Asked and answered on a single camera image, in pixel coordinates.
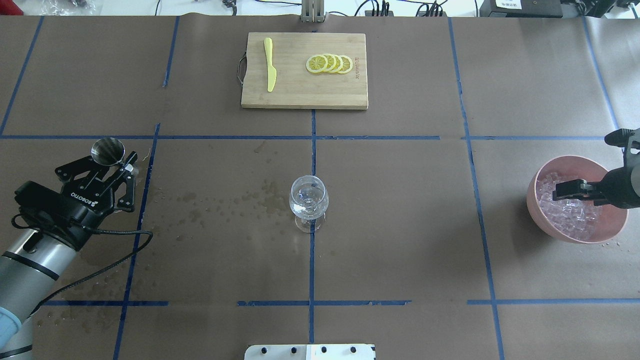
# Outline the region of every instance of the cutting board handle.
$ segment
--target cutting board handle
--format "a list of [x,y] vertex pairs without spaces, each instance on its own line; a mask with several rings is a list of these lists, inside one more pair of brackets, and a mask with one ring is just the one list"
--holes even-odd
[[[243,63],[244,63],[244,72],[242,73],[242,77],[241,77]],[[238,62],[238,71],[236,72],[236,76],[238,77],[238,80],[240,80],[240,87],[244,86],[245,75],[246,75],[246,51],[244,52],[244,54],[242,55],[242,58],[240,58],[240,61]]]

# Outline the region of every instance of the power strip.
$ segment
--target power strip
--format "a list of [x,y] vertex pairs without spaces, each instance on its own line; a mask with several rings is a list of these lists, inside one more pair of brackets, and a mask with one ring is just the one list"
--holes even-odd
[[252,345],[244,360],[376,360],[371,344]]
[[[365,16],[373,16],[373,11],[372,11],[372,10],[365,10],[365,11],[364,11],[364,15],[365,15]],[[389,10],[389,15],[386,15],[386,16],[393,16],[393,15],[394,15],[394,12],[393,12],[392,10]]]

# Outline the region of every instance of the wooden cutting board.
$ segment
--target wooden cutting board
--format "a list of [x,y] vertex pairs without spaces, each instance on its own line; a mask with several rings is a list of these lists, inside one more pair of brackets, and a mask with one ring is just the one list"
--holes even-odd
[[[267,91],[264,38],[273,39],[276,85]],[[315,54],[349,56],[347,74],[311,74],[307,59]],[[364,34],[249,33],[243,108],[365,110],[369,107],[367,47]]]

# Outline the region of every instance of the yellow knife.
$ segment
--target yellow knife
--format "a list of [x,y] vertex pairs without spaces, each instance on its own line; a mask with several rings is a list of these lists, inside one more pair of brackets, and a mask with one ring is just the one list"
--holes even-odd
[[264,38],[264,52],[267,55],[267,91],[272,92],[276,85],[276,68],[273,67],[273,41],[271,38]]

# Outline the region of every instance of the plastic bag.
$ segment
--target plastic bag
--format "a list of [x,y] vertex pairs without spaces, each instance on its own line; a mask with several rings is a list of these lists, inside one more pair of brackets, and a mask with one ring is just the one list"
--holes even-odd
[[100,15],[102,1],[42,0],[41,15]]

